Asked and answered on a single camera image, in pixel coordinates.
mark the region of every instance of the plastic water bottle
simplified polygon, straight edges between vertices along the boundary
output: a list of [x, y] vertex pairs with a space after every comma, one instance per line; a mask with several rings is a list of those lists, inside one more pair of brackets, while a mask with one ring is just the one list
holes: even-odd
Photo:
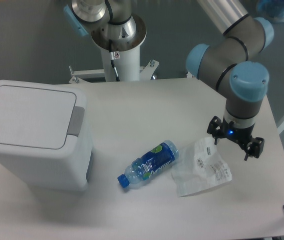
[[284, 0], [259, 0], [257, 12], [272, 23], [284, 22]]
[[179, 152], [176, 146], [166, 140], [132, 162], [124, 174], [117, 179], [123, 188], [130, 184], [137, 184], [147, 180], [150, 176], [160, 172], [164, 167], [178, 159]]

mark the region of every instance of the cable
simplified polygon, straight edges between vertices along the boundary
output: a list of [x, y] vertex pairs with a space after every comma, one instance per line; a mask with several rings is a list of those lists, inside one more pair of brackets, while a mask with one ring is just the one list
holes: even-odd
[[[108, 41], [108, 51], [109, 51], [109, 53], [112, 52], [112, 40], [111, 39]], [[116, 69], [116, 66], [114, 64], [114, 60], [113, 59], [111, 59], [111, 65], [112, 65], [112, 68], [114, 69], [114, 72], [115, 72], [116, 81], [120, 82], [121, 80], [120, 80], [120, 78], [118, 76], [118, 72], [117, 72], [117, 69]]]

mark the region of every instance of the table surface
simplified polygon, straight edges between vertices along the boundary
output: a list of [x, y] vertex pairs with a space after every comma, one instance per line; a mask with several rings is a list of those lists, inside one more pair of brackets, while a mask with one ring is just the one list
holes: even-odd
[[226, 100], [201, 81], [81, 83], [94, 151], [89, 186], [67, 192], [27, 186], [0, 165], [0, 239], [232, 240], [284, 235], [284, 150], [265, 98], [253, 132], [259, 159], [222, 139], [217, 148], [233, 180], [177, 197], [170, 169], [140, 189], [117, 181], [133, 160], [164, 140], [178, 148], [207, 137]]

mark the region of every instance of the bolt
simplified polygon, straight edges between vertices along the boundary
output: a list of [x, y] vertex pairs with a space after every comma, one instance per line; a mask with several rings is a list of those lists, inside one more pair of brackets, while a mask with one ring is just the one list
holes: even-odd
[[75, 82], [78, 84], [80, 83], [80, 81], [78, 80], [77, 76], [74, 75], [73, 69], [71, 66], [68, 66], [68, 68], [70, 69], [70, 73], [71, 73], [71, 77], [75, 77]]

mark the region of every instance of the floor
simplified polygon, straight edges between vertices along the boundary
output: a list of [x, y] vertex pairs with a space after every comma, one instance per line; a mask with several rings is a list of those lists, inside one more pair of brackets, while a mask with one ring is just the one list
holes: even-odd
[[[64, 18], [62, 9], [69, 2], [0, 1], [0, 79], [66, 84], [69, 65], [74, 71], [102, 68], [90, 37], [77, 36]], [[257, 17], [256, 0], [241, 2]], [[141, 65], [159, 61], [160, 79], [185, 77], [185, 59], [195, 45], [223, 40], [195, 0], [133, 0], [133, 11], [147, 26]], [[268, 98], [278, 122], [284, 115], [284, 23], [274, 29], [274, 41], [254, 61], [270, 72]], [[284, 132], [281, 139], [284, 146]]]

